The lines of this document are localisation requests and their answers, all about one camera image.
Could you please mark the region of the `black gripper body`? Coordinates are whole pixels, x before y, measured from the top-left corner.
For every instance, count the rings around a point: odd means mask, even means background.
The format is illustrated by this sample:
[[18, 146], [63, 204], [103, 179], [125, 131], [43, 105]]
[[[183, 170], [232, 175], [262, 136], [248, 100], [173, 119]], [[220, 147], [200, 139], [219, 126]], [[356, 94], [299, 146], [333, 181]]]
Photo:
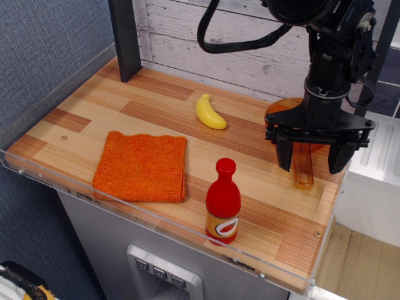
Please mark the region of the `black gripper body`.
[[343, 110], [341, 106], [348, 100], [348, 87], [325, 91], [306, 86], [304, 97], [286, 98], [268, 107], [266, 139], [279, 149], [286, 149], [288, 143], [366, 148], [376, 122]]

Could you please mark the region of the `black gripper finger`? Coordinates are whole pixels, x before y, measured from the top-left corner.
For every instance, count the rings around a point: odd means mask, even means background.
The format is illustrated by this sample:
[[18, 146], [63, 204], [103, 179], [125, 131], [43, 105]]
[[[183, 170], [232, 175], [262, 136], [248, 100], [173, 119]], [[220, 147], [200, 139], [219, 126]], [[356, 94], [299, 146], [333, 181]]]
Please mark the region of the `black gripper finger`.
[[333, 144], [330, 146], [328, 166], [331, 174], [340, 173], [359, 149], [358, 144]]
[[286, 137], [278, 136], [276, 139], [276, 154], [279, 167], [289, 172], [293, 155], [293, 142]]

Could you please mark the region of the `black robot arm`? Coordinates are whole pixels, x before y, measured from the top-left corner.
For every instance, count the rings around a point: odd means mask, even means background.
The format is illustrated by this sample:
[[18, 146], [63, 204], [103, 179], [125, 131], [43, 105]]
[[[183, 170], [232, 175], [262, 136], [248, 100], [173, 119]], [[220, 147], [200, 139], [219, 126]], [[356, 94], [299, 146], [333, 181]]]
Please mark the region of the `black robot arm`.
[[330, 147], [331, 174], [340, 173], [355, 151], [369, 144], [372, 120], [348, 113], [342, 103], [355, 83], [370, 91], [376, 23], [372, 1], [266, 1], [271, 14], [288, 26], [305, 26], [311, 64], [304, 97], [296, 107], [265, 117], [266, 139], [276, 146], [279, 166], [289, 170], [294, 143]]

